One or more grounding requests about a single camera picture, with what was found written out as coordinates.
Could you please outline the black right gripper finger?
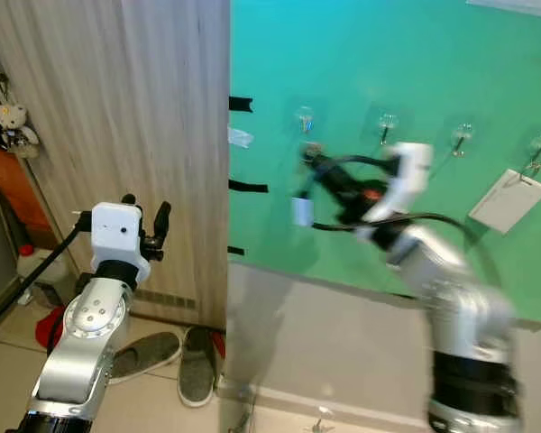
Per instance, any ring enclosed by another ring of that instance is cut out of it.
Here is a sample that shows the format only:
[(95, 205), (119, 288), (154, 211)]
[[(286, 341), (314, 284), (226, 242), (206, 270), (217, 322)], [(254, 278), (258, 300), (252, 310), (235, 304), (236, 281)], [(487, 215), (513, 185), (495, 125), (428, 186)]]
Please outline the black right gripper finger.
[(305, 182), (316, 184), (328, 172), (339, 168), (344, 162), (353, 161), (353, 155), (329, 156), (323, 153), (323, 147), (319, 143), (305, 144), (302, 148), (302, 161), (309, 169)]
[(303, 182), (303, 197), (310, 197), (313, 189), (316, 188), (316, 185), (321, 185), (324, 187), (328, 193), (331, 194), (344, 194), (346, 191), (346, 173), (344, 169), (339, 168), (331, 170), (328, 172), (320, 181), (316, 184), (307, 184)]

